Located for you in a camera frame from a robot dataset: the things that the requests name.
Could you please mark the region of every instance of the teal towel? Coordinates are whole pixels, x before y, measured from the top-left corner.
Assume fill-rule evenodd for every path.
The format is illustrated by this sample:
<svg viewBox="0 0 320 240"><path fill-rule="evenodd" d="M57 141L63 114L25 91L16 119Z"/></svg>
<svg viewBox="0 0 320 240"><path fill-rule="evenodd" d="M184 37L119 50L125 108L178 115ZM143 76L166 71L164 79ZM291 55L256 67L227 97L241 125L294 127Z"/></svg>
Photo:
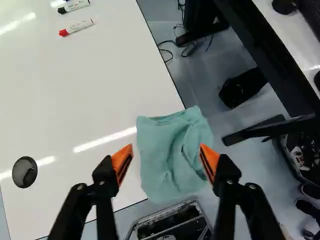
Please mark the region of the teal towel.
<svg viewBox="0 0 320 240"><path fill-rule="evenodd" d="M199 145L212 148L213 135L199 107L168 116L138 116L136 127L141 186L152 202L177 199L206 184Z"/></svg>

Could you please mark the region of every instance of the marker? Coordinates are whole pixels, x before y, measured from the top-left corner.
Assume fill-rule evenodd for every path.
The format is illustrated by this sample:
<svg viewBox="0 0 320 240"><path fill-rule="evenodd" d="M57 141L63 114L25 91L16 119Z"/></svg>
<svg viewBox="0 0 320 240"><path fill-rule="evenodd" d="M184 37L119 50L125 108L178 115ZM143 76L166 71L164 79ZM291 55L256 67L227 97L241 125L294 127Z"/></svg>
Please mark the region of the marker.
<svg viewBox="0 0 320 240"><path fill-rule="evenodd" d="M66 37L74 32L77 32L81 29L90 27L94 24L94 22L92 21L91 18L87 19L87 20L83 20L81 22L78 22L76 24L71 25L70 27L67 27L65 29L62 29L59 31L59 35L62 37Z"/></svg>
<svg viewBox="0 0 320 240"><path fill-rule="evenodd" d="M76 0L76 1L70 1L70 2L65 2L64 7L59 7L58 8L58 13L60 14L66 14L68 12L84 8L86 6L90 5L89 0Z"/></svg>

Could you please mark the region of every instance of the gray floor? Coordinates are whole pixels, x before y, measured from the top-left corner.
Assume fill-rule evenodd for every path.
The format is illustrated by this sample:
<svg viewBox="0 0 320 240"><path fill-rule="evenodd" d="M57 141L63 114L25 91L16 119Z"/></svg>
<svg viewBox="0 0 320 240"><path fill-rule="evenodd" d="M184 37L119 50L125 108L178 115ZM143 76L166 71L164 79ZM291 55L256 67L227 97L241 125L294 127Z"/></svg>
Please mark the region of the gray floor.
<svg viewBox="0 0 320 240"><path fill-rule="evenodd" d="M172 27L181 23L181 12L176 0L138 0L147 23L156 42L174 40ZM316 231L315 221L299 212L294 200L301 197L298 193L298 182L271 142L261 143L260 138L249 139L231 147L225 147L221 137L243 127L273 117L276 114L288 116L275 92L266 85L260 93L236 109L229 110L218 98L218 92L224 81L237 76L256 66L251 56L243 47L237 35L230 28L214 36L212 45L205 52L209 38L194 56L180 57L182 49L171 43L163 48L170 49L174 58L167 66L186 107L198 105L208 118L214 134L214 149L228 154L242 171L241 182L259 184L281 224L295 240L302 240L300 229L308 227ZM218 198L214 196L210 186L197 193L201 205L214 224ZM156 205L146 200L115 214L120 238L127 234L130 224L142 216L169 206L171 203ZM249 239L249 232L244 216L237 210L236 240ZM0 201L0 239L9 240L8 228ZM97 239L96 222L86 224L83 240Z"/></svg>

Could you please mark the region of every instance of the white table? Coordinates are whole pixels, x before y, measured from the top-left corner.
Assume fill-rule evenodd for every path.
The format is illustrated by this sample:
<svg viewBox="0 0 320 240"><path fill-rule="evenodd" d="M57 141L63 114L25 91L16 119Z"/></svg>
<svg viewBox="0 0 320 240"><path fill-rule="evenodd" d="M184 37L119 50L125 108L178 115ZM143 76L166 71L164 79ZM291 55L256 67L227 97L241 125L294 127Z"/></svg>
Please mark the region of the white table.
<svg viewBox="0 0 320 240"><path fill-rule="evenodd" d="M279 14L273 9L272 0L252 1L283 42L320 98L320 92L314 83L314 76L320 71L320 42L303 15L299 11L290 15Z"/></svg>
<svg viewBox="0 0 320 240"><path fill-rule="evenodd" d="M92 0L65 15L61 2L0 1L0 186L11 240L47 236L71 186L91 184L97 164L129 143L135 157L113 207L146 199L136 117L184 109L135 0ZM87 18L95 25L58 35ZM38 163L26 189L11 177L22 156Z"/></svg>

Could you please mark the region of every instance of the black marker cap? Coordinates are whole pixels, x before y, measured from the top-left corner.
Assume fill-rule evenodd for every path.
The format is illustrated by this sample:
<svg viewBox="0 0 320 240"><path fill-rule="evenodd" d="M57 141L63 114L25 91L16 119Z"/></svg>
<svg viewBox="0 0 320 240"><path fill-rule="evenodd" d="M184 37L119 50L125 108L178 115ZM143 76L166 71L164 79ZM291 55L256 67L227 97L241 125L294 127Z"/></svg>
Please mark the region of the black marker cap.
<svg viewBox="0 0 320 240"><path fill-rule="evenodd" d="M67 11L66 11L66 9L65 9L64 7L59 7L59 8L58 8L58 13L60 13L60 14L66 14Z"/></svg>

